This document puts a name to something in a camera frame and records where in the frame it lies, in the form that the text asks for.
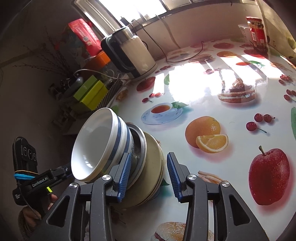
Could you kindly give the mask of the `orange box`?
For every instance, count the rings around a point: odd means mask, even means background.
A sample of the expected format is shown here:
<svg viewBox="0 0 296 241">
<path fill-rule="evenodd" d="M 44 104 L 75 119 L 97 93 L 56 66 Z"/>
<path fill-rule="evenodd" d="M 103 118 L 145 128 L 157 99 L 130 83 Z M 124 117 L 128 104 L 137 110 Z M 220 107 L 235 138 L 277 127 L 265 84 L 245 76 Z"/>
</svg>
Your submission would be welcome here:
<svg viewBox="0 0 296 241">
<path fill-rule="evenodd" d="M 95 57 L 93 57 L 89 62 L 87 62 L 84 68 L 89 70 L 99 71 L 103 69 L 109 62 L 111 62 L 110 58 L 102 50 Z"/>
</svg>

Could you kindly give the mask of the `red paper package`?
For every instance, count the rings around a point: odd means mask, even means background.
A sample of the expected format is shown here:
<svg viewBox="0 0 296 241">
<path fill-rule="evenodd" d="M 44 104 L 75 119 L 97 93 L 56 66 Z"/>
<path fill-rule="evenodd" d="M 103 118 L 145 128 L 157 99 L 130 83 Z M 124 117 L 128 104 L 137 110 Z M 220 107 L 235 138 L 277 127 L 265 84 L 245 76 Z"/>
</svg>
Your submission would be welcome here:
<svg viewBox="0 0 296 241">
<path fill-rule="evenodd" d="M 68 24 L 68 27 L 83 43 L 90 56 L 96 56 L 102 50 L 100 40 L 85 20 L 74 20 Z"/>
</svg>

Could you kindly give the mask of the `stainless steel bowl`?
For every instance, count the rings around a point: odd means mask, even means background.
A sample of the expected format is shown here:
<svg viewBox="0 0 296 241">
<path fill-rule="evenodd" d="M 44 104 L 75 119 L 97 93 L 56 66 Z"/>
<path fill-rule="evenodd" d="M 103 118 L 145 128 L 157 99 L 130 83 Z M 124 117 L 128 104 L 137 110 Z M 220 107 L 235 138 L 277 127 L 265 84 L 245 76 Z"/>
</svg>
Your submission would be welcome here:
<svg viewBox="0 0 296 241">
<path fill-rule="evenodd" d="M 138 180 L 144 169 L 147 156 L 147 141 L 141 128 L 132 123 L 127 123 L 127 126 L 130 129 L 134 142 L 132 166 L 127 184 L 127 189 L 130 189 L 132 185 Z"/>
</svg>

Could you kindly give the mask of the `zigzag patterned tray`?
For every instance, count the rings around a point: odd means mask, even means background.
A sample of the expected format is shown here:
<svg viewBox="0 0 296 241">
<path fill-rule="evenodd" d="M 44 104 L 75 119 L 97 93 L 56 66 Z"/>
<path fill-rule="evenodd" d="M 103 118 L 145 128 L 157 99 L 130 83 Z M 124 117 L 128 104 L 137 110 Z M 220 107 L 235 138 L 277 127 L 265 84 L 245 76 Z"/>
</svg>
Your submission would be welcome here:
<svg viewBox="0 0 296 241">
<path fill-rule="evenodd" d="M 123 86 L 122 80 L 116 80 L 114 85 L 110 88 L 110 90 L 107 92 L 107 94 L 103 97 L 102 101 L 100 101 L 99 105 L 96 107 L 95 110 L 99 110 L 101 108 L 107 107 L 111 100 L 115 97 L 115 94 L 118 92 L 119 89 Z"/>
</svg>

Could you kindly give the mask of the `red chili sauce jar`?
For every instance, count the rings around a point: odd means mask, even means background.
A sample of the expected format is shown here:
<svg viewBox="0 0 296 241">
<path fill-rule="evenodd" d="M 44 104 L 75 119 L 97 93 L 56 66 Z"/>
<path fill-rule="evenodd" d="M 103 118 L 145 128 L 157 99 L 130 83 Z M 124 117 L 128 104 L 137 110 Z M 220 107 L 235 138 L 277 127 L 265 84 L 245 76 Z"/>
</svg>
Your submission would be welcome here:
<svg viewBox="0 0 296 241">
<path fill-rule="evenodd" d="M 253 47 L 255 51 L 261 54 L 267 54 L 268 47 L 267 47 L 266 35 L 264 32 L 264 25 L 263 25 L 262 19 L 252 17 L 252 16 L 247 16 L 246 20 L 250 27 Z"/>
</svg>

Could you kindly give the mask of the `heart patterned curtain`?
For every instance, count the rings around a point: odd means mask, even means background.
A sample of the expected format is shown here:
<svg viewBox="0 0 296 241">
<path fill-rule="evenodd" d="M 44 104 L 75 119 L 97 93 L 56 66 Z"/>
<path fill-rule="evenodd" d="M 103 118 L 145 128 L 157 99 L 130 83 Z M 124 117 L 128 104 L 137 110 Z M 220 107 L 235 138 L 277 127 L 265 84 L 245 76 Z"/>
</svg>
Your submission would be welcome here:
<svg viewBox="0 0 296 241">
<path fill-rule="evenodd" d="M 265 1 L 270 44 L 295 64 L 295 1 Z"/>
</svg>

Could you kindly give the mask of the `upper green box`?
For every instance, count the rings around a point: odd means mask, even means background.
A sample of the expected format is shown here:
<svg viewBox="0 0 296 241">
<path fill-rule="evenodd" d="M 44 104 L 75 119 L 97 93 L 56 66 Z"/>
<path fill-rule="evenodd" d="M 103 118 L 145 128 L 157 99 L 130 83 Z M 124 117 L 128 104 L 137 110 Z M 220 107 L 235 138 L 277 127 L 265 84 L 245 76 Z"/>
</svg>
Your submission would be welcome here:
<svg viewBox="0 0 296 241">
<path fill-rule="evenodd" d="M 96 84 L 97 78 L 94 75 L 91 75 L 82 86 L 75 92 L 73 95 L 74 99 L 81 101 L 84 96 L 90 91 L 90 89 Z"/>
</svg>

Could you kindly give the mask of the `white blue-striped bowl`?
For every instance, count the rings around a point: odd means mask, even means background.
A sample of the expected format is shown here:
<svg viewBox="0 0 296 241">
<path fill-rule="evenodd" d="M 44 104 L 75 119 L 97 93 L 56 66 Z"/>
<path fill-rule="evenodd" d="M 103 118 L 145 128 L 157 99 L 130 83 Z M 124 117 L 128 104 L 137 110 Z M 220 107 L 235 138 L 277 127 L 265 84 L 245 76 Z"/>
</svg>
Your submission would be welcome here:
<svg viewBox="0 0 296 241">
<path fill-rule="evenodd" d="M 107 161 L 106 170 L 103 173 L 104 175 L 108 174 L 113 166 L 120 163 L 124 153 L 130 153 L 132 156 L 134 153 L 134 141 L 131 131 L 122 118 L 119 116 L 117 118 L 118 126 L 121 127 L 120 139 L 118 145 L 114 145 L 116 152 L 113 155 L 112 161 Z"/>
<path fill-rule="evenodd" d="M 94 179 L 111 157 L 115 143 L 120 140 L 118 117 L 110 108 L 101 108 L 84 123 L 75 140 L 71 170 L 79 181 Z"/>
</svg>

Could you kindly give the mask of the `dried twig branches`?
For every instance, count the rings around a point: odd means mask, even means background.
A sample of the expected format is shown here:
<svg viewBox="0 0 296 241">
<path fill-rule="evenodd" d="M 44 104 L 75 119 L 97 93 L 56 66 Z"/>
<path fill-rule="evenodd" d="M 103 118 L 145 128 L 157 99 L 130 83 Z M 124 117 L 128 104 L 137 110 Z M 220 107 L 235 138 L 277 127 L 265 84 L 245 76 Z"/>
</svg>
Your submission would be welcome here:
<svg viewBox="0 0 296 241">
<path fill-rule="evenodd" d="M 59 48 L 56 48 L 57 42 L 55 38 L 49 35 L 47 27 L 44 27 L 44 34 L 45 42 L 39 44 L 37 48 L 32 49 L 24 45 L 27 50 L 27 57 L 36 57 L 39 62 L 35 65 L 22 62 L 14 65 L 14 67 L 29 67 L 69 77 L 73 73 L 72 69 Z"/>
</svg>

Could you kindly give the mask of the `window with bars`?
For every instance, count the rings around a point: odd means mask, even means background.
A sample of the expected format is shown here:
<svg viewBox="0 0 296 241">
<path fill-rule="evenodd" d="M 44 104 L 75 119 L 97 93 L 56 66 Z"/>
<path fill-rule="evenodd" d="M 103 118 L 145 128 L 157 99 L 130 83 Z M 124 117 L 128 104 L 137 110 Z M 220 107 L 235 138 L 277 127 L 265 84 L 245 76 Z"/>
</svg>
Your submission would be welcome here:
<svg viewBox="0 0 296 241">
<path fill-rule="evenodd" d="M 147 25 L 186 9 L 224 3 L 257 4 L 256 1 L 73 1 L 104 37 L 136 20 Z"/>
</svg>

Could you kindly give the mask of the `fruit printed tablecloth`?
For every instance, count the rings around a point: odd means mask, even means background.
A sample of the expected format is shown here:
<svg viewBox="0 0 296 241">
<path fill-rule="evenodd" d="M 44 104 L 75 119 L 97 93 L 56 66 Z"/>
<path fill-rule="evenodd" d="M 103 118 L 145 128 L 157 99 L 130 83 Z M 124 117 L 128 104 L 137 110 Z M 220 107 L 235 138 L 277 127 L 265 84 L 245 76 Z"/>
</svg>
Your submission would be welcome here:
<svg viewBox="0 0 296 241">
<path fill-rule="evenodd" d="M 295 64 L 238 39 L 170 52 L 109 107 L 204 181 L 229 181 L 270 240 L 295 240 Z"/>
</svg>

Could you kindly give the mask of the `white electric kettle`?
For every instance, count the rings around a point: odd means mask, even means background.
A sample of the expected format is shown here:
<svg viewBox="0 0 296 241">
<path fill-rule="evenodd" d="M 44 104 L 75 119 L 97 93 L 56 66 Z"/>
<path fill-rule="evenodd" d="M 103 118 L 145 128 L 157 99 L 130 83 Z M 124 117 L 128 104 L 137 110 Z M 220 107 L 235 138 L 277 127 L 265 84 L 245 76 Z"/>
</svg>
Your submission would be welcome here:
<svg viewBox="0 0 296 241">
<path fill-rule="evenodd" d="M 142 40 L 129 27 L 121 28 L 101 41 L 101 48 L 118 70 L 131 80 L 152 74 L 157 64 Z"/>
</svg>

